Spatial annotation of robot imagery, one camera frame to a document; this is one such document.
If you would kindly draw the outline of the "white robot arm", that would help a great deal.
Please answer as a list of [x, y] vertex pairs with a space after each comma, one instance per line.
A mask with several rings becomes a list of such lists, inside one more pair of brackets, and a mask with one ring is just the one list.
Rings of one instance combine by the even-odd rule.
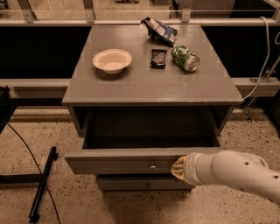
[[255, 154], [232, 150], [194, 152], [174, 162], [171, 173], [192, 186], [227, 186], [280, 205], [280, 172], [271, 170]]

